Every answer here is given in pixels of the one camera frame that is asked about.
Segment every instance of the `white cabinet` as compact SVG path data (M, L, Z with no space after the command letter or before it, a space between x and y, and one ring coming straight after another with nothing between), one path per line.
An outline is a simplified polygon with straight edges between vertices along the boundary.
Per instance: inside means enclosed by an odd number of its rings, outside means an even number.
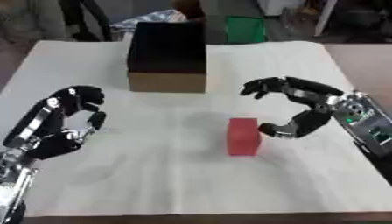
M279 16L284 8L296 8L306 0L257 0L266 16Z

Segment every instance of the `red cube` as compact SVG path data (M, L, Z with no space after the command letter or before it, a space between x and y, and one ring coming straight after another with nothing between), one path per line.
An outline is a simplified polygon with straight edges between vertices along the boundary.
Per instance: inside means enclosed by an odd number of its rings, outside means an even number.
M255 156L262 142L256 118L231 118L227 129L230 156Z

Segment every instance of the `metal robotic arm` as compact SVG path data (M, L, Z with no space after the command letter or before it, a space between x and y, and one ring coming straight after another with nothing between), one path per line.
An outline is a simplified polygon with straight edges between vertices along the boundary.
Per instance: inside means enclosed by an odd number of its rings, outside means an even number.
M25 213L24 198L37 169L36 160L77 151L103 125L106 114L99 111L104 94L98 87L62 89L39 101L4 139L0 154L0 223L18 224ZM67 129L69 116L94 112L85 129Z
M327 85L292 77L252 80L241 95L283 93L292 102L309 106L284 126L263 123L259 130L271 137L305 137L333 117L352 137L355 145L392 185L392 119L367 94L342 91Z

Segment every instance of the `green box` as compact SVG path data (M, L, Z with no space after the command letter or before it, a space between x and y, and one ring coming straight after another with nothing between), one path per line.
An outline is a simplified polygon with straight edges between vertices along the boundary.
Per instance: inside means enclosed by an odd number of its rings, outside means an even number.
M226 17L227 42L252 44L265 42L264 20L260 17Z

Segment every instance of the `white paper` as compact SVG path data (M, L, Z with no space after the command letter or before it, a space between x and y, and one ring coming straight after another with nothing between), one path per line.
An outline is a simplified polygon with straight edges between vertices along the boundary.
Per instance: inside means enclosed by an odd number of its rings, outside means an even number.
M0 137L60 88L94 85L107 96L102 132L82 150L40 164L28 215L392 209L389 184L335 121L298 140L263 136L257 157L226 153L230 117L284 124L306 109L280 94L240 97L243 83L295 76L351 88L322 45L209 46L206 94L130 92L127 51L125 43L41 42L0 95Z

